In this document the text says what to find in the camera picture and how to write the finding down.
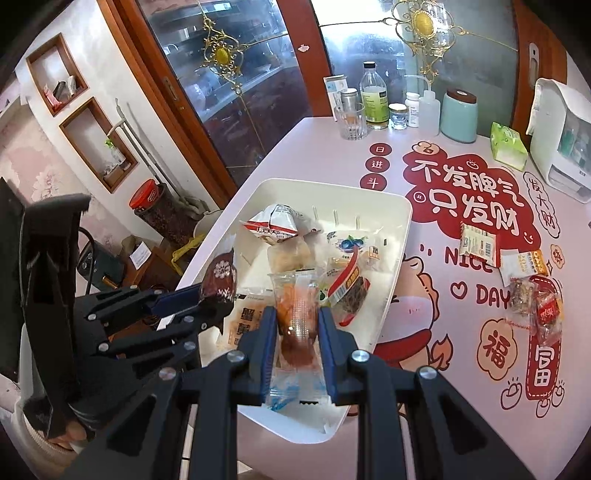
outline clear glass bottle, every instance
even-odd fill
[[[365,105],[365,116],[369,128],[383,130],[388,128],[388,91],[386,82],[375,71],[374,61],[363,63],[365,74],[359,84],[359,92]]]

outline door handle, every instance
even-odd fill
[[[175,102],[178,102],[178,95],[177,92],[174,90],[173,84],[170,82],[168,77],[163,78],[164,84],[168,87],[168,91],[170,92],[170,96],[173,98]]]

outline white plastic tray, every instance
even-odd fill
[[[236,234],[238,289],[272,288],[268,276],[268,245],[240,223],[249,220],[272,203],[289,205],[298,212],[316,218],[325,232],[355,229],[375,231],[381,228],[380,235],[387,239],[385,264],[388,272],[370,272],[367,275],[371,282],[368,296],[353,322],[344,328],[353,334],[359,348],[372,352],[398,279],[413,212],[411,203],[405,197],[392,193],[312,181],[266,180],[253,192],[222,236],[225,238]],[[201,281],[212,259],[213,253],[205,262],[195,283]],[[216,346],[218,337],[217,329],[209,329],[199,336],[204,366],[226,352]],[[279,412],[265,407],[239,407],[239,411],[290,442],[321,443],[336,433],[345,419],[347,408],[333,404],[305,406],[292,403]]]

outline pink wallpaper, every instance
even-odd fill
[[[88,190],[57,153],[31,110],[23,106],[0,132],[0,177],[29,203]],[[114,254],[130,232],[94,197],[81,225]],[[80,247],[86,239],[80,236]]]

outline teal canister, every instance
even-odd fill
[[[476,96],[465,90],[450,88],[443,97],[441,133],[457,142],[476,140],[478,103]]]

